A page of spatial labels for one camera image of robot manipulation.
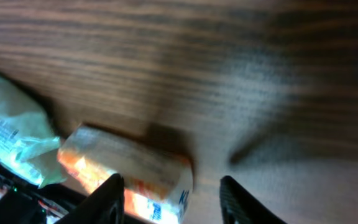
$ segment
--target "plastic package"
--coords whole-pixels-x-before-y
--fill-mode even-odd
[[[50,152],[59,146],[59,137],[51,130],[45,111],[0,77],[1,164],[39,187],[62,182],[65,178],[56,160],[57,152]]]
[[[186,159],[156,154],[130,140],[81,126],[59,149],[58,160],[89,193],[120,173],[127,214],[154,223],[183,220],[193,188]]]

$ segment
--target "orange and white package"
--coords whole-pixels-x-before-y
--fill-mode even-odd
[[[153,223],[181,223],[193,191],[188,160],[156,154],[133,141],[80,126],[58,161],[88,193],[115,173],[124,177],[127,214]]]

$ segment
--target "snack package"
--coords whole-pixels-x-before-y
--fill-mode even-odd
[[[125,212],[153,223],[181,223],[193,189],[190,162],[86,126],[58,152],[68,173],[92,193],[115,173],[124,177]]]
[[[59,146],[45,111],[0,77],[0,163],[39,187],[63,182],[57,152],[50,152]]]

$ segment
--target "wooden surface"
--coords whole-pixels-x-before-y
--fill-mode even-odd
[[[358,1],[0,1],[0,72],[62,135],[189,154],[185,223],[221,223],[224,175],[288,223],[358,223]]]

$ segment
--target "wooden table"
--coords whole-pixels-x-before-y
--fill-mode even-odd
[[[191,156],[185,223],[221,223],[224,175],[288,223],[358,223],[358,1],[5,0],[0,72],[64,136]]]

